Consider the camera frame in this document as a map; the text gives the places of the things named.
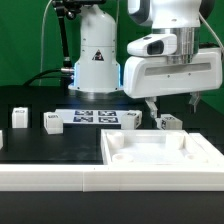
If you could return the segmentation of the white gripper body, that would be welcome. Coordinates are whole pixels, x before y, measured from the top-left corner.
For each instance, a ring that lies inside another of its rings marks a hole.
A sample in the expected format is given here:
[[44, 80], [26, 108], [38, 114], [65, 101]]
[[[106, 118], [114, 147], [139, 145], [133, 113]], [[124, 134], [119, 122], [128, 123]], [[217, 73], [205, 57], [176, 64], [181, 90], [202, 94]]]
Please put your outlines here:
[[189, 64], [168, 64], [166, 57], [130, 57], [123, 87], [131, 98], [158, 97], [218, 89], [222, 84], [219, 48], [200, 49]]

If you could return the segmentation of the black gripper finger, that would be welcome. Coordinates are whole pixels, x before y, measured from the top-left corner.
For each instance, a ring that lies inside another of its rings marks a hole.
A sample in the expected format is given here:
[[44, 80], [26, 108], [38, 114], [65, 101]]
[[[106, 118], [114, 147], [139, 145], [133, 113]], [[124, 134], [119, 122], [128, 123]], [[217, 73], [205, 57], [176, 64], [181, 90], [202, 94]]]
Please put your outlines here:
[[197, 105], [200, 102], [200, 99], [201, 97], [199, 92], [192, 92], [190, 94], [189, 105], [191, 113], [195, 113], [197, 111]]
[[149, 97], [149, 98], [145, 99], [145, 102], [150, 109], [150, 116], [153, 119], [157, 118], [157, 112], [158, 112], [158, 109], [157, 109], [157, 106], [156, 106], [156, 100], [157, 100], [156, 97]]

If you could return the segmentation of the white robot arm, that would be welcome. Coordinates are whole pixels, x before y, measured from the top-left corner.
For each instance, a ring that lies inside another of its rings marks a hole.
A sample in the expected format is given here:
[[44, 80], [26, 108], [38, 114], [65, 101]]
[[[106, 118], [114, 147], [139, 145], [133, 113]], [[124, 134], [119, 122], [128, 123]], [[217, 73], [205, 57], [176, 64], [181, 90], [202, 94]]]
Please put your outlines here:
[[189, 93], [196, 105], [199, 93], [222, 84], [222, 47], [199, 47], [204, 18], [202, 0], [128, 0], [128, 14], [152, 33], [127, 46], [130, 57], [116, 61], [116, 25], [96, 4], [81, 8], [81, 52], [70, 89], [89, 98], [122, 89], [143, 98], [157, 116], [158, 96]]

